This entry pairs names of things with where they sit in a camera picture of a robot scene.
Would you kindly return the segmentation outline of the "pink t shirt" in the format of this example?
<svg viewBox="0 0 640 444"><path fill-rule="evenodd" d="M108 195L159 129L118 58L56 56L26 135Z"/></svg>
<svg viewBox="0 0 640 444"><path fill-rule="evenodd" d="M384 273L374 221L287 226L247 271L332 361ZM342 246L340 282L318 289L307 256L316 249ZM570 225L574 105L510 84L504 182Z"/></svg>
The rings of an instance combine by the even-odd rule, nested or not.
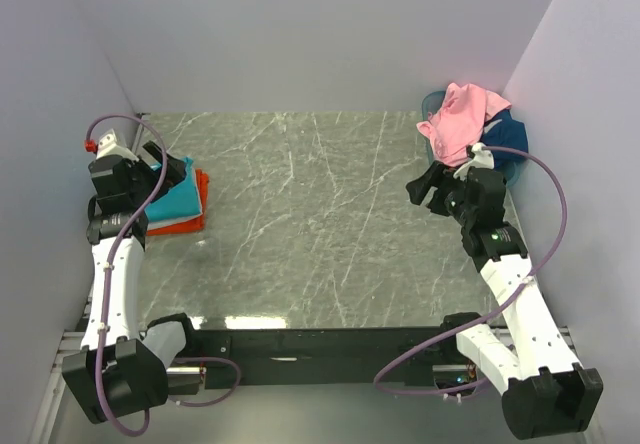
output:
<svg viewBox="0 0 640 444"><path fill-rule="evenodd" d="M484 125L511 103L475 84L448 85L427 95L421 105L418 132L429 144L432 161L458 167L467 160L467 147L480 141Z"/></svg>

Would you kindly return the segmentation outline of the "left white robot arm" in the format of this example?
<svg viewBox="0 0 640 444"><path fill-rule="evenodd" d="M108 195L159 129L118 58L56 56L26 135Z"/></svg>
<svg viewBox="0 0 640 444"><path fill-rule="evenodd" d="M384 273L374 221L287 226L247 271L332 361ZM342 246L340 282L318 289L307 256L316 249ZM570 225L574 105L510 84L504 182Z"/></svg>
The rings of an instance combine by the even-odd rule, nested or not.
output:
<svg viewBox="0 0 640 444"><path fill-rule="evenodd" d="M64 358L62 376L93 424L142 412L166 402L167 370L186 366L200 342L183 314L162 318L142 332L137 294L146 250L146 207L188 175L185 162L147 142L151 167L115 142L89 141L95 194L88 205L87 240L94 264L91 311L77 353Z"/></svg>

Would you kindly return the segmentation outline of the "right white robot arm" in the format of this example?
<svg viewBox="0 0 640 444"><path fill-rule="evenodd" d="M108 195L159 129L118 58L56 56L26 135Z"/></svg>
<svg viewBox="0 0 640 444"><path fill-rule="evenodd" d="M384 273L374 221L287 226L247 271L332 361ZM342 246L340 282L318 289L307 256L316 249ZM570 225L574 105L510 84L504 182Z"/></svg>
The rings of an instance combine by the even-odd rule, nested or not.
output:
<svg viewBox="0 0 640 444"><path fill-rule="evenodd" d="M505 218L502 174L472 167L464 178L434 162L406 186L414 205L452 217L463 248L490 288L510 332L507 347L480 323L439 338L444 359L469 358L501 395L507 426L520 439L585 431L603 392L594 368L586 369L561 335L532 276L529 252Z"/></svg>

